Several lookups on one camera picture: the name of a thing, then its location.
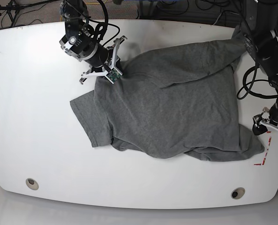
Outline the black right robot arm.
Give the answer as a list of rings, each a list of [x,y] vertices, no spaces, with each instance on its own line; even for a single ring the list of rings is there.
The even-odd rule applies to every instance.
[[[120,33],[120,28],[109,23],[105,3],[102,0],[98,3],[105,18],[103,22],[94,21],[96,27],[90,25],[92,20],[84,1],[63,0],[60,4],[60,14],[65,25],[65,35],[60,40],[61,49],[79,62],[89,64],[88,71],[81,74],[80,84],[93,76],[105,77],[114,84],[123,75],[118,50],[127,38],[125,36],[118,38],[114,35],[111,38],[112,46],[105,47],[105,44],[101,44],[109,26],[117,28],[117,33]]]

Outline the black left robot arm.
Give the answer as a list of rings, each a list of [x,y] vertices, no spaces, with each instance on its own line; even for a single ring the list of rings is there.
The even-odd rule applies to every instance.
[[[276,100],[271,108],[264,108],[262,113],[253,117],[253,133],[261,135],[269,128],[278,131],[278,0],[246,0],[243,6],[240,28],[245,48],[255,65],[244,74],[242,89],[257,98]],[[267,75],[267,82],[275,89],[275,95],[267,96],[251,90],[257,79],[253,77],[247,82],[247,76],[250,73],[256,75],[258,69]]]

